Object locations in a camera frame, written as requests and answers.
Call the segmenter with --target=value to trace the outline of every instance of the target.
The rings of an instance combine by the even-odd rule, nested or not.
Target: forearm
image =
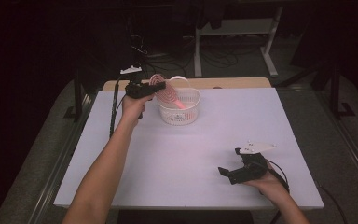
[[[71,213],[104,223],[124,169],[134,125],[122,119],[77,189]]]
[[[309,224],[303,212],[289,194],[280,195],[279,199],[274,199],[272,202],[281,211],[287,224]]]

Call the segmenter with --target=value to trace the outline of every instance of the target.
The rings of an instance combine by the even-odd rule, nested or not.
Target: plastic basket
[[[175,79],[185,80],[188,84],[188,88],[175,88],[178,99],[186,106],[186,109],[179,109],[175,104],[158,101],[159,112],[162,119],[168,124],[187,125],[194,122],[199,115],[200,92],[191,88],[185,77],[172,77],[169,81]]]

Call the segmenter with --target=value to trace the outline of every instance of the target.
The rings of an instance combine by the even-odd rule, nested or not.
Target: black cable
[[[112,118],[110,120],[110,133],[109,137],[112,136],[115,130],[115,122],[116,122],[116,114],[117,114],[117,95],[118,95],[118,82],[122,79],[123,75],[119,76],[116,85],[115,85],[115,92],[113,95],[113,105],[112,105]]]
[[[282,169],[277,163],[275,163],[275,162],[273,162],[273,161],[269,161],[269,160],[266,160],[266,161],[268,161],[269,163],[272,163],[272,164],[274,164],[276,167],[278,167],[278,169],[281,170],[281,172],[282,172],[282,174],[283,174],[283,176],[284,176],[284,181],[286,182],[286,184],[289,184],[289,182],[287,181],[286,174],[284,173],[283,169]]]
[[[344,214],[344,211],[342,210],[341,206],[339,205],[339,203],[337,202],[337,200],[334,198],[334,196],[330,193],[330,191],[328,191],[325,187],[323,187],[322,185],[320,185],[318,182],[316,182],[316,186],[320,189],[322,189],[329,197],[330,199],[333,201],[333,203],[336,205],[339,213],[341,214],[341,217],[342,217],[342,221],[345,223],[345,224],[348,224],[348,220],[347,220],[347,217],[345,216]]]

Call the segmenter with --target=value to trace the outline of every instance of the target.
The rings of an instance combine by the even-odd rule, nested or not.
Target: white tabletop
[[[264,157],[286,173],[302,209],[324,204],[273,88],[200,90],[198,119],[165,123],[157,100],[146,103],[135,128],[124,173],[112,202],[116,208],[262,209],[272,204],[245,185],[231,185],[217,167],[243,167],[235,147],[248,140],[275,144]],[[108,141],[113,93],[99,92],[54,204],[69,206],[92,162]],[[117,113],[117,122],[121,108]]]

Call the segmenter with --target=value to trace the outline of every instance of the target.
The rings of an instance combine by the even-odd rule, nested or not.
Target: metal frame
[[[200,61],[200,36],[201,35],[246,35],[246,34],[268,34],[268,41],[264,47],[261,47],[261,53],[266,63],[269,74],[276,77],[278,72],[269,56],[269,50],[279,25],[283,7],[278,7],[275,16],[270,19],[244,19],[244,20],[225,20],[222,21],[222,27],[213,30],[207,24],[201,30],[196,29],[196,49],[194,54],[194,74],[195,77],[202,77],[202,68]]]

